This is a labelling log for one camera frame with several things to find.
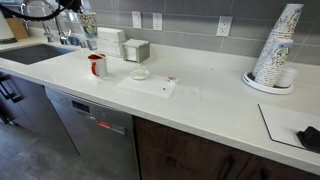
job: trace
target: wall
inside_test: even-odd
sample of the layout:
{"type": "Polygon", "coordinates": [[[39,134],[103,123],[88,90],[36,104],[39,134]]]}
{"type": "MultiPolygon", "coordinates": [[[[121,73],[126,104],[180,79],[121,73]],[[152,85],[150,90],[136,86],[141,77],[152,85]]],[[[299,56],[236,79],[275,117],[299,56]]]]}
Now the wall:
{"type": "MultiPolygon", "coordinates": [[[[251,57],[259,56],[286,3],[305,4],[289,61],[320,65],[319,0],[83,0],[85,9],[97,13],[100,26],[123,29],[127,38],[251,57]],[[142,12],[142,30],[132,28],[131,11],[142,12]],[[152,12],[164,14],[163,31],[152,30],[152,12]],[[234,16],[228,38],[215,36],[220,15],[234,16]]],[[[31,12],[43,14],[39,7],[31,12]]],[[[64,29],[81,33],[73,16],[65,15],[59,17],[64,29]]]]}

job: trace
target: outlet cover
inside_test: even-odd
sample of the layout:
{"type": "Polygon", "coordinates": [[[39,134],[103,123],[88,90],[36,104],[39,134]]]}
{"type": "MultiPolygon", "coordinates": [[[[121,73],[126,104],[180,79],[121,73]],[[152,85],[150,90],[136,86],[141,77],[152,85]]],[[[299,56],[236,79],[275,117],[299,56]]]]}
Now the outlet cover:
{"type": "Polygon", "coordinates": [[[162,13],[153,13],[153,30],[162,31],[162,13]]]}
{"type": "Polygon", "coordinates": [[[133,28],[142,29],[141,12],[132,11],[132,24],[133,24],[133,28]]]}
{"type": "Polygon", "coordinates": [[[231,24],[232,24],[232,16],[220,16],[218,29],[217,29],[217,36],[228,37],[231,24]]]}

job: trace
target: gray floor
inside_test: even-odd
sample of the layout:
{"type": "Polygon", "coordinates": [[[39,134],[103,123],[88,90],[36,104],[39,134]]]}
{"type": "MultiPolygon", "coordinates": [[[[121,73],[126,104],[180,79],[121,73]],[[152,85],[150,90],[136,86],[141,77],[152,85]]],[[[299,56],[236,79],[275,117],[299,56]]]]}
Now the gray floor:
{"type": "Polygon", "coordinates": [[[79,157],[22,127],[0,123],[0,180],[102,180],[79,157]]]}

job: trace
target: kitchen counter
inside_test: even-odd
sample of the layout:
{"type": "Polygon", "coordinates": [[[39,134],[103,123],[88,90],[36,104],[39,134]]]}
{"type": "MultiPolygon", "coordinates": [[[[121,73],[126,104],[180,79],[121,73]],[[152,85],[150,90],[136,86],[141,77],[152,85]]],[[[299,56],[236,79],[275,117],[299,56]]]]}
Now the kitchen counter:
{"type": "MultiPolygon", "coordinates": [[[[45,38],[0,45],[0,51],[36,43],[46,43],[45,38]]],[[[272,141],[258,107],[268,104],[320,116],[319,67],[293,64],[299,68],[294,92],[272,95],[242,82],[255,58],[152,45],[147,69],[180,80],[170,98],[163,98],[119,87],[137,66],[119,58],[107,60],[105,80],[92,78],[89,51],[76,49],[31,65],[0,58],[0,71],[320,175],[320,154],[272,141]]]]}

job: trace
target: mug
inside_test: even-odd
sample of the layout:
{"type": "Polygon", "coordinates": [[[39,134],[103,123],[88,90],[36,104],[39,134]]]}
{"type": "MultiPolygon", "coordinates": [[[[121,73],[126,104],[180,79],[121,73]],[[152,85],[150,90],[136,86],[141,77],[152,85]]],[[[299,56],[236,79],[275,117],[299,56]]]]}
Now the mug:
{"type": "Polygon", "coordinates": [[[107,76],[107,63],[106,55],[100,54],[100,56],[92,54],[88,56],[91,62],[91,72],[93,75],[103,78],[107,76]]]}

